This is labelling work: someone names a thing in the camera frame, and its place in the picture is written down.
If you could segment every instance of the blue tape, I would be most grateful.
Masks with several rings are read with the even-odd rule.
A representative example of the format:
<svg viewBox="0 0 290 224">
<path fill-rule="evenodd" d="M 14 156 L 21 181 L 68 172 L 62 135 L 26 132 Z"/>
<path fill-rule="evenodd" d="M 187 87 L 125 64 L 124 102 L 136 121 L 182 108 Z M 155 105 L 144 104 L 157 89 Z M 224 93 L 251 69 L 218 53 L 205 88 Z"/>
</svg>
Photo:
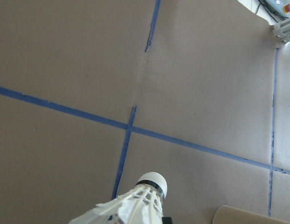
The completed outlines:
<svg viewBox="0 0 290 224">
<path fill-rule="evenodd" d="M 274 143 L 275 143 L 275 120 L 276 120 L 276 76 L 277 76 L 277 60 L 279 48 L 276 49 L 275 55 L 275 71 L 274 71 L 274 88 L 272 102 L 272 122 L 271 122 L 271 152 L 270 152 L 270 172 L 269 172 L 269 195 L 268 195 L 268 217 L 271 216 L 271 198 L 272 198 L 272 181 L 274 170 Z"/>
<path fill-rule="evenodd" d="M 99 122 L 99 123 L 102 123 L 102 124 L 118 127 L 118 128 L 121 128 L 121 129 L 127 129 L 127 125 L 124 124 L 124 123 L 121 123 L 121 122 L 118 122 L 118 121 L 115 121 L 115 120 L 111 120 L 111 119 L 108 119 L 108 118 L 104 118 L 104 117 L 101 117 L 101 116 L 98 116 L 98 115 L 95 115 L 95 114 L 91 114 L 91 113 L 87 113 L 87 112 L 84 112 L 84 111 L 80 111 L 80 110 L 77 110 L 77 109 L 73 109 L 73 108 L 70 108 L 70 107 L 67 107 L 67 106 L 63 106 L 63 105 L 60 105 L 60 104 L 56 104 L 56 103 L 53 103 L 53 102 L 50 102 L 50 101 L 47 101 L 47 100 L 44 100 L 44 99 L 40 99 L 40 98 L 28 96 L 28 95 L 23 95 L 20 92 L 16 92 L 16 91 L 9 90 L 9 89 L 6 89 L 6 88 L 0 87 L 0 95 L 6 96 L 6 97 L 11 97 L 11 98 L 14 98 L 14 99 L 18 99 L 18 100 L 21 100 L 21 101 L 24 101 L 24 102 L 27 102 L 27 103 L 31 103 L 31 104 L 35 104 L 35 105 L 38 105 L 38 106 L 43 106 L 43 107 L 46 107 L 46 108 L 49 108 L 49 109 L 52 109 L 52 110 L 55 110 L 55 111 L 60 111 L 60 112 L 63 112 L 63 113 L 71 114 L 71 115 L 74 115 L 74 116 L 77 116 L 77 117 L 80 117 L 80 118 L 93 120 L 93 121 L 96 121 L 96 122 Z"/>
<path fill-rule="evenodd" d="M 149 33 L 149 37 L 147 40 L 147 46 L 146 46 L 145 52 L 147 52 L 152 45 L 152 40 L 153 40 L 153 36 L 154 36 L 154 31 L 155 31 L 155 26 L 156 26 L 156 21 L 157 21 L 158 11 L 159 11 L 161 1 L 162 0 L 156 0 L 156 2 L 155 2 L 154 12 L 153 12 L 153 16 L 152 16 L 152 22 L 151 22 L 151 26 L 150 26 L 150 33 Z"/>
<path fill-rule="evenodd" d="M 279 167 L 273 167 L 273 171 L 276 171 L 276 172 L 279 172 L 279 173 L 282 173 L 282 174 L 290 175 L 290 170 L 282 169 L 282 168 L 279 168 Z"/>
<path fill-rule="evenodd" d="M 129 118 L 129 123 L 128 123 L 127 129 L 126 129 L 126 134 L 125 134 L 125 138 L 124 138 L 124 143 L 123 143 L 123 148 L 122 148 L 122 152 L 121 152 L 120 162 L 119 162 L 119 166 L 118 166 L 118 172 L 117 172 L 117 176 L 116 176 L 116 180 L 115 180 L 115 186 L 113 188 L 112 200 L 115 199 L 117 194 L 118 194 L 119 184 L 120 184 L 121 177 L 122 177 L 122 174 L 123 174 L 123 169 L 124 169 L 125 159 L 126 159 L 126 155 L 127 155 L 127 150 L 128 150 L 128 147 L 129 147 L 130 136 L 131 136 L 132 128 L 133 128 L 133 125 L 134 125 L 136 108 L 137 108 L 137 106 L 133 107 L 133 109 L 131 111 L 130 118 Z"/>
<path fill-rule="evenodd" d="M 138 134 L 143 134 L 143 135 L 152 137 L 152 138 L 160 139 L 160 140 L 163 140 L 163 141 L 168 141 L 168 142 L 171 142 L 171 143 L 174 143 L 174 144 L 177 144 L 177 145 L 193 148 L 193 149 L 196 149 L 198 151 L 210 153 L 210 154 L 213 154 L 213 155 L 218 155 L 218 156 L 225 157 L 225 158 L 228 158 L 228 159 L 231 159 L 231 160 L 247 163 L 247 164 L 250 164 L 250 165 L 253 165 L 253 166 L 257 166 L 257 167 L 261 167 L 261 168 L 265 168 L 265 169 L 270 169 L 270 165 L 267 165 L 267 164 L 264 164 L 264 163 L 261 163 L 261 162 L 248 160 L 248 159 L 240 157 L 240 156 L 236 156 L 236 155 L 233 155 L 233 154 L 225 153 L 225 152 L 213 149 L 213 148 L 208 148 L 208 147 L 205 147 L 205 146 L 197 145 L 197 144 L 194 144 L 194 143 L 191 143 L 191 142 L 188 142 L 188 141 L 176 139 L 176 138 L 164 135 L 164 134 L 152 132 L 152 131 L 149 131 L 149 130 L 146 130 L 146 129 L 142 129 L 142 128 L 139 128 L 139 127 L 133 127 L 132 131 L 135 132 L 135 133 L 138 133 Z"/>
</svg>

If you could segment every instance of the red button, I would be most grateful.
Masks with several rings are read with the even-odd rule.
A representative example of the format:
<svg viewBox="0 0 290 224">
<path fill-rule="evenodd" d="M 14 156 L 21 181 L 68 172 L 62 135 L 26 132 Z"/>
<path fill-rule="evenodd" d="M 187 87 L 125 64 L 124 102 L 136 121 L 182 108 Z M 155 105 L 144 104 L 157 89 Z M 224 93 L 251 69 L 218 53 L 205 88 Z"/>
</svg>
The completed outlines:
<svg viewBox="0 0 290 224">
<path fill-rule="evenodd" d="M 285 6 L 285 11 L 286 11 L 287 13 L 290 12 L 290 4 L 288 4 L 288 5 Z"/>
</svg>

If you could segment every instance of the painter's tape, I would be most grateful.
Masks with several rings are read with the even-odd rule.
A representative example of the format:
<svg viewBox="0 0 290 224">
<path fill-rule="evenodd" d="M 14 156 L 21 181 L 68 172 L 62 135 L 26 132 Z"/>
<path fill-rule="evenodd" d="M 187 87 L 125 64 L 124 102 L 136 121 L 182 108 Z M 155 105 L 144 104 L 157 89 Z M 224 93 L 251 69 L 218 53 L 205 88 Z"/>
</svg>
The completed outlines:
<svg viewBox="0 0 290 224">
<path fill-rule="evenodd" d="M 151 44 L 152 44 L 155 26 L 156 26 L 157 17 L 158 17 L 158 11 L 159 11 L 161 1 L 162 0 L 156 0 L 156 2 L 155 2 L 154 12 L 153 12 L 153 16 L 152 16 L 151 25 L 150 25 L 150 33 L 149 33 L 149 37 L 147 40 L 147 46 L 146 46 L 145 52 L 147 52 L 149 50 L 149 48 L 151 47 Z"/>
<path fill-rule="evenodd" d="M 73 109 L 61 104 L 56 104 L 44 99 L 40 99 L 40 98 L 36 98 L 36 97 L 32 97 L 32 96 L 28 96 L 28 95 L 23 95 L 20 92 L 16 92 L 13 90 L 9 90 L 3 87 L 0 87 L 0 95 L 6 96 L 6 97 L 11 97 L 14 99 L 18 99 L 27 103 L 31 103 L 31 104 L 35 104 L 38 106 L 43 106 L 55 111 L 59 111 L 59 112 L 63 112 L 63 113 L 67 113 L 67 114 L 71 114 L 80 118 L 84 118 L 84 119 L 88 119 L 88 120 L 93 120 L 102 124 L 106 124 L 106 125 L 110 125 L 110 126 L 114 126 L 114 127 L 118 127 L 121 129 L 126 129 L 127 125 L 115 120 L 111 120 L 108 118 L 104 118 L 95 114 L 91 114 L 91 113 L 87 113 L 84 111 L 80 111 L 77 109 Z"/>
<path fill-rule="evenodd" d="M 125 159 L 126 159 L 126 155 L 127 155 L 127 150 L 128 150 L 128 147 L 129 147 L 130 136 L 131 136 L 132 128 L 133 128 L 133 125 L 134 125 L 136 109 L 137 109 L 137 106 L 134 106 L 132 108 L 132 111 L 131 111 L 131 114 L 130 114 L 130 118 L 129 118 L 129 122 L 128 122 L 128 125 L 127 125 L 125 138 L 124 138 L 124 143 L 123 143 L 123 148 L 122 148 L 122 152 L 121 152 L 121 156 L 120 156 L 120 162 L 119 162 L 118 171 L 117 171 L 117 176 L 116 176 L 115 185 L 114 185 L 114 188 L 113 188 L 112 200 L 115 199 L 117 194 L 118 194 L 119 184 L 120 184 L 121 177 L 122 177 L 122 174 L 123 174 L 123 169 L 124 169 Z"/>
<path fill-rule="evenodd" d="M 271 122 L 271 150 L 270 150 L 270 172 L 269 172 L 269 195 L 268 195 L 268 217 L 271 216 L 271 198 L 272 198 L 272 181 L 274 168 L 274 143 L 275 143 L 275 121 L 276 121 L 276 76 L 277 76 L 277 60 L 279 48 L 276 49 L 275 67 L 274 67 L 274 88 L 273 88 L 273 103 L 272 103 L 272 122 Z"/>
<path fill-rule="evenodd" d="M 139 128 L 139 127 L 133 127 L 132 131 L 135 132 L 135 133 L 138 133 L 138 134 L 143 134 L 143 135 L 152 137 L 152 138 L 160 139 L 160 140 L 163 140 L 163 141 L 168 141 L 168 142 L 171 142 L 171 143 L 174 143 L 174 144 L 177 144 L 177 145 L 193 148 L 193 149 L 196 149 L 198 151 L 210 153 L 210 154 L 213 154 L 213 155 L 218 155 L 218 156 L 225 157 L 225 158 L 228 158 L 228 159 L 231 159 L 231 160 L 247 163 L 247 164 L 250 164 L 250 165 L 253 165 L 253 166 L 257 166 L 257 167 L 261 167 L 261 168 L 265 168 L 265 169 L 270 169 L 270 165 L 267 165 L 267 164 L 264 164 L 264 163 L 261 163 L 261 162 L 256 162 L 256 161 L 253 161 L 253 160 L 249 160 L 249 159 L 237 156 L 237 155 L 225 153 L 225 152 L 213 149 L 213 148 L 208 148 L 208 147 L 201 146 L 201 145 L 198 145 L 198 144 L 195 144 L 195 143 L 191 143 L 191 142 L 188 142 L 188 141 L 184 141 L 184 140 L 181 140 L 181 139 L 176 139 L 174 137 L 170 137 L 170 136 L 167 136 L 167 135 L 164 135 L 164 134 L 152 132 L 152 131 L 149 131 L 149 130 L 146 130 L 146 129 L 142 129 L 142 128 Z"/>
</svg>

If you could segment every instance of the floor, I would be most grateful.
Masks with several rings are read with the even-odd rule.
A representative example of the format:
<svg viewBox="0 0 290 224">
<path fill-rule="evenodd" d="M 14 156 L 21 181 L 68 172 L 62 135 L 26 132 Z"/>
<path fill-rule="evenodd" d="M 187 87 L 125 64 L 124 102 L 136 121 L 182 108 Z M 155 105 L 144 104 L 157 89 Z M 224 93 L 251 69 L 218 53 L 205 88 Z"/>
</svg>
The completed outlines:
<svg viewBox="0 0 290 224">
<path fill-rule="evenodd" d="M 235 0 L 158 3 L 0 1 L 0 223 L 67 223 L 149 171 L 174 223 L 290 222 L 290 43 Z"/>
</svg>

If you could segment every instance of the black band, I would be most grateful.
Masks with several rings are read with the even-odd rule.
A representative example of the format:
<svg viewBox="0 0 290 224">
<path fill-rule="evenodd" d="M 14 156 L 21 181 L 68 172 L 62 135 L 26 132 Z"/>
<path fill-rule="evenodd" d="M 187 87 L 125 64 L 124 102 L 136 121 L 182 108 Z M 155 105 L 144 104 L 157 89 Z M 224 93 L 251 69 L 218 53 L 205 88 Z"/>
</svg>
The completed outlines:
<svg viewBox="0 0 290 224">
<path fill-rule="evenodd" d="M 164 200 L 164 193 L 163 193 L 163 190 L 162 190 L 162 188 L 161 187 L 159 187 L 159 185 L 157 184 L 157 183 L 155 183 L 155 182 L 153 182 L 153 181 L 149 181 L 149 180 L 142 180 L 142 181 L 139 181 L 139 182 L 137 182 L 136 183 L 136 185 L 138 185 L 138 184 L 149 184 L 149 185 L 151 185 L 152 187 L 154 187 L 156 190 L 157 190 L 157 192 L 160 194 L 160 196 L 163 198 L 163 200 Z"/>
</svg>

